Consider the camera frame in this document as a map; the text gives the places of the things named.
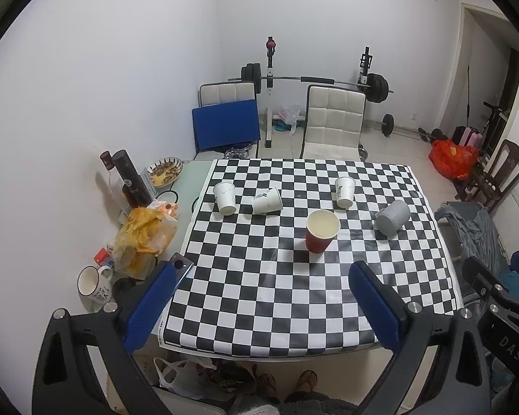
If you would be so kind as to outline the white quilted chair left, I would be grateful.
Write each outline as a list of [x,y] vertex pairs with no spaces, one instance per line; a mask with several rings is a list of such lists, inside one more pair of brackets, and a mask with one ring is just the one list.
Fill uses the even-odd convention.
[[[255,85],[243,83],[207,83],[199,87],[199,107],[229,103],[234,101],[254,99],[257,102]],[[237,157],[253,158],[257,156],[258,142],[216,148],[199,153],[196,147],[195,160]]]

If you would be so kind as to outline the barbell with black plates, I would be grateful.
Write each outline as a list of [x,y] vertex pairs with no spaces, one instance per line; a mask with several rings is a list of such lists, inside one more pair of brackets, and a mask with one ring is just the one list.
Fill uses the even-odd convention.
[[389,87],[389,83],[382,75],[369,73],[366,77],[366,83],[351,83],[312,76],[274,76],[274,74],[263,76],[259,63],[248,63],[241,68],[241,75],[238,78],[229,78],[229,81],[254,83],[257,94],[261,93],[264,84],[272,85],[274,81],[295,81],[300,83],[325,84],[329,86],[348,86],[351,89],[363,93],[365,98],[373,103],[384,102],[393,92]]

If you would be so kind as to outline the white paper cup far left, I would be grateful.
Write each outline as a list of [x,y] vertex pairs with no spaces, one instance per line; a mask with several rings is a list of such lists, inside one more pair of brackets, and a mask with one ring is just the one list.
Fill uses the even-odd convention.
[[221,182],[213,188],[217,209],[223,216],[229,216],[236,212],[235,187],[231,182]]

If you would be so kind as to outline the white paper cup lying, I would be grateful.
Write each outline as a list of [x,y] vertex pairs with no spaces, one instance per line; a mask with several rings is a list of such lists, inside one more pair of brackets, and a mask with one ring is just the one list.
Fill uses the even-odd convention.
[[252,214],[264,215],[279,212],[283,208],[279,190],[270,188],[259,193],[252,201]]

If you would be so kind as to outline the grey plastic cup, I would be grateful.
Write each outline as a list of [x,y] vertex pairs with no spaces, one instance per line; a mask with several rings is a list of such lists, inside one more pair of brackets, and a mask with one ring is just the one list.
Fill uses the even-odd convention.
[[395,237],[411,218],[405,201],[395,200],[376,214],[375,225],[388,238]]

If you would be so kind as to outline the dark bottle box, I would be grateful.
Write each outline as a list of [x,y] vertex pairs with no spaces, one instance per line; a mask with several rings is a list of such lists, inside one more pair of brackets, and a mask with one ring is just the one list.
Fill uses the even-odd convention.
[[108,187],[125,214],[133,208],[147,207],[152,203],[152,194],[124,149],[113,155],[105,151],[101,153],[100,160],[109,172]]

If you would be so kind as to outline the small barbell on floor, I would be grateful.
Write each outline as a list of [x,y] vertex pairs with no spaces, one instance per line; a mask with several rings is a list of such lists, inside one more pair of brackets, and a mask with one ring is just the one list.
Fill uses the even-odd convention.
[[428,132],[424,128],[404,128],[395,124],[395,117],[390,113],[387,113],[382,118],[381,132],[385,137],[390,137],[394,132],[398,134],[411,134],[418,136],[420,140],[433,144],[436,140],[447,140],[448,137],[440,130],[440,128],[434,128]]

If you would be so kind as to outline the person's sandaled foot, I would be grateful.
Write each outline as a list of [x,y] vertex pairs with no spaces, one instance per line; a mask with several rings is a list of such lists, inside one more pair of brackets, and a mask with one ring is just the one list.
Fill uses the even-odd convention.
[[296,393],[309,394],[315,390],[318,384],[317,374],[313,370],[306,370],[298,378],[294,391]]

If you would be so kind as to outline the grey clothes pile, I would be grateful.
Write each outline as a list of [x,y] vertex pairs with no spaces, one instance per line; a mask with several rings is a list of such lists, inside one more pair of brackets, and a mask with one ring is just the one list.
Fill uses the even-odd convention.
[[476,257],[494,275],[507,272],[506,251],[485,206],[476,201],[447,201],[435,212],[435,218],[445,219],[456,234],[460,263]]

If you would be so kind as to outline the dark wooden chair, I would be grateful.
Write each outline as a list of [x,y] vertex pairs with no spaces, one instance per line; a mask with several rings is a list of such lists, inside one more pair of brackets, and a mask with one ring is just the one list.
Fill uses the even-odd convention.
[[476,163],[467,181],[457,188],[456,200],[474,201],[482,195],[483,205],[492,214],[519,182],[519,146],[511,140],[500,145],[488,170]]

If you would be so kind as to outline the patterned snack plate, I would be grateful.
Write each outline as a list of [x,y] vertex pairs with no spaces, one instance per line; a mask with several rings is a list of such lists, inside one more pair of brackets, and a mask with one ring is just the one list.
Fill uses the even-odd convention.
[[183,171],[183,161],[178,157],[165,157],[148,167],[147,173],[155,188],[174,183]]

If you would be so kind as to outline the smartphone on table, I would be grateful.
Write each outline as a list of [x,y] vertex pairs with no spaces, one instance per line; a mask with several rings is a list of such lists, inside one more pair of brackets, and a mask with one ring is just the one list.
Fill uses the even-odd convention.
[[180,253],[175,253],[170,258],[169,263],[174,267],[175,270],[176,285],[179,285],[180,282],[195,266],[195,263],[193,263],[191,259],[186,258],[186,256],[183,256]]

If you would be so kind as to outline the white quilted chair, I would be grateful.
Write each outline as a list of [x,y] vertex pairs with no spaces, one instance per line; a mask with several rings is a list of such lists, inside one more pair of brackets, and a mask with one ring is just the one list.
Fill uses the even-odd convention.
[[328,85],[308,86],[300,158],[360,160],[365,102],[360,92]]
[[[199,107],[229,103],[234,101],[254,99],[257,102],[255,85],[243,83],[207,83],[199,87]],[[237,157],[253,158],[257,156],[258,142],[216,148],[199,153],[196,147],[195,160]]]

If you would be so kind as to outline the red orange plastic bag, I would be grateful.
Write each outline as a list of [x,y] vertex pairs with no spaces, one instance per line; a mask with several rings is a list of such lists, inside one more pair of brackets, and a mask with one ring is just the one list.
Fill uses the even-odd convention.
[[428,155],[437,172],[451,181],[467,180],[478,157],[477,148],[457,145],[452,140],[435,140]]

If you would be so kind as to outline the white paper cup centre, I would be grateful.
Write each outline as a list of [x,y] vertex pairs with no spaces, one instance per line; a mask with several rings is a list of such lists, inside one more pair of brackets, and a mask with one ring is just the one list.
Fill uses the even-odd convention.
[[335,182],[336,205],[344,210],[348,210],[353,205],[355,181],[352,177],[342,176]]

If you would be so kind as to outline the orange snack packet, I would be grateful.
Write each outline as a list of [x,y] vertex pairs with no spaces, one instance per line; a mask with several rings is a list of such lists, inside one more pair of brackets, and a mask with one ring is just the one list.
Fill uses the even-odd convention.
[[173,219],[178,218],[179,206],[176,202],[153,200],[148,208],[159,211],[164,216],[170,216]]

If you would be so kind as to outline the white ceramic mug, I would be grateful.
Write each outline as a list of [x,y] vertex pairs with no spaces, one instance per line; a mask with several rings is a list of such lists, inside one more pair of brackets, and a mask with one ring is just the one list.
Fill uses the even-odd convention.
[[100,268],[92,265],[85,267],[78,277],[79,294],[98,304],[108,303],[113,292],[112,277],[113,270],[107,265]]

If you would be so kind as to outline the white quilted chair centre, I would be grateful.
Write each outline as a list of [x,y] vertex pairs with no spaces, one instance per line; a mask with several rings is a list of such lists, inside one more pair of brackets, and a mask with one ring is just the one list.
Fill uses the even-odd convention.
[[300,158],[360,160],[365,102],[360,92],[328,85],[308,86]]

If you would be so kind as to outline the white plastic bag under table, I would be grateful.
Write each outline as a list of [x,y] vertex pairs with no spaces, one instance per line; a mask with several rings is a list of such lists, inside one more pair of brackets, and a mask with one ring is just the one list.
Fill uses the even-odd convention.
[[159,385],[164,390],[193,400],[205,399],[208,394],[207,370],[215,369],[211,360],[183,359],[168,362],[154,357]]

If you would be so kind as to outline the red ribbed paper cup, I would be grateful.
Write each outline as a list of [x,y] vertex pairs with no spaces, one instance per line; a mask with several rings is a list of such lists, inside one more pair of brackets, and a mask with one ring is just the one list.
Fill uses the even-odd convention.
[[314,254],[326,250],[340,230],[340,221],[335,213],[317,210],[307,218],[306,247]]

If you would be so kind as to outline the pink suitcase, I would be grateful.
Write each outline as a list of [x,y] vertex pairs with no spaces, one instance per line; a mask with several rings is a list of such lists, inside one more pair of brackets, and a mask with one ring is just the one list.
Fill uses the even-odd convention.
[[484,140],[484,135],[475,128],[458,126],[452,135],[452,141],[459,146],[471,146],[480,148]]

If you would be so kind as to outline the black white checkered tablecloth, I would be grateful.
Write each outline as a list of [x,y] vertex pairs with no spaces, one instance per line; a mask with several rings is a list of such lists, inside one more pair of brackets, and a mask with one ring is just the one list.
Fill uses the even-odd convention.
[[[335,182],[355,181],[353,205],[336,205]],[[236,212],[219,213],[213,188],[235,187]],[[252,214],[279,190],[283,208]],[[411,218],[395,237],[375,217],[395,200]],[[161,346],[212,357],[285,360],[376,343],[349,289],[349,266],[365,262],[405,302],[438,314],[462,304],[449,253],[421,185],[406,165],[320,159],[218,159],[208,169],[182,251],[195,266],[159,321]],[[320,254],[306,247],[307,218],[336,214],[340,230]]]

